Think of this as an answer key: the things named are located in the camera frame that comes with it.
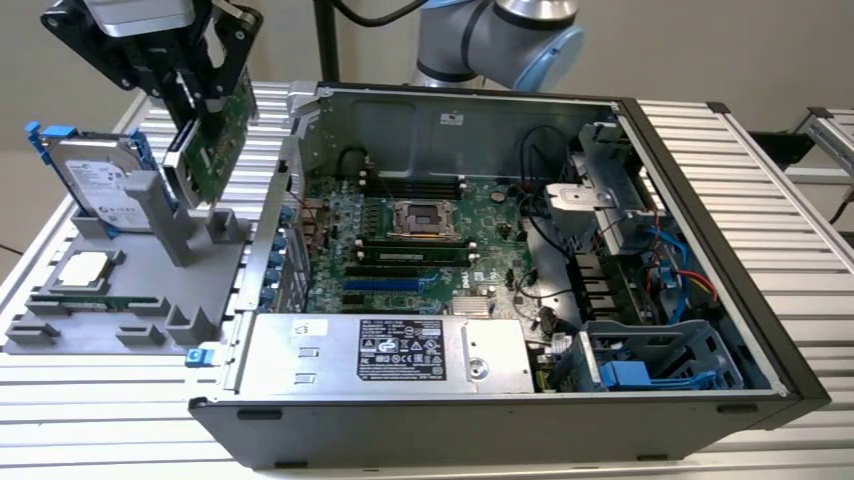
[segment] blue pcie slot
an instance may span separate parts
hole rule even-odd
[[[344,290],[365,292],[417,292],[420,283],[412,280],[346,280]]]

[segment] hard drive label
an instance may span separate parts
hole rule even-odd
[[[364,381],[447,380],[441,320],[361,320],[356,374]]]
[[[108,162],[68,160],[70,172],[94,214],[118,229],[149,228],[138,202],[124,193],[124,171]]]

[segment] motherboard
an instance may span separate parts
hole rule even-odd
[[[308,313],[535,317],[535,300],[516,290],[531,256],[511,187],[457,183],[387,179],[370,190],[352,179],[309,180]]]

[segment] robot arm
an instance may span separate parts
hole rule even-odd
[[[218,67],[204,38],[209,22],[225,50]],[[200,118],[217,133],[216,113],[262,23],[256,10],[226,0],[60,0],[41,23],[116,86],[162,102],[178,130]]]
[[[577,0],[431,0],[421,7],[412,84],[549,90],[580,53]]]

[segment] green circuit board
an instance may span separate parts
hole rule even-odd
[[[221,195],[245,144],[249,119],[254,112],[248,82],[246,77],[225,100],[221,112],[214,114],[221,117],[224,124],[216,141],[210,144],[201,132],[197,132],[184,150],[192,188],[205,202],[213,202]]]
[[[381,240],[387,238],[393,222],[395,202],[417,200],[416,198],[366,198],[349,180],[321,177],[308,180],[306,198],[314,203],[328,201],[328,213],[322,215],[325,223],[309,236],[312,248],[310,270],[312,284],[308,295],[306,312],[387,312],[419,313],[425,315],[448,313],[455,297],[484,296],[488,287],[492,318],[529,318],[536,313],[532,300],[520,297],[507,288],[507,270],[513,271],[519,279],[531,268],[531,256],[527,242],[516,239],[516,203],[512,198],[497,204],[489,200],[492,192],[504,192],[505,186],[489,180],[468,181],[468,189],[459,200],[447,200],[453,205],[451,223],[453,231],[467,240],[476,242],[479,258],[468,267],[416,267],[419,279],[417,292],[366,292],[344,290],[344,282],[352,277],[345,275],[346,267],[361,265],[354,258],[354,240],[357,237]],[[372,219],[365,212],[373,211]],[[370,222],[378,228],[369,228]],[[501,238],[499,224],[509,226],[512,231]],[[321,246],[321,231],[336,227],[337,238],[329,239]],[[425,258],[435,259],[445,253],[441,250],[411,249]],[[346,294],[362,295],[361,304],[344,304]]]

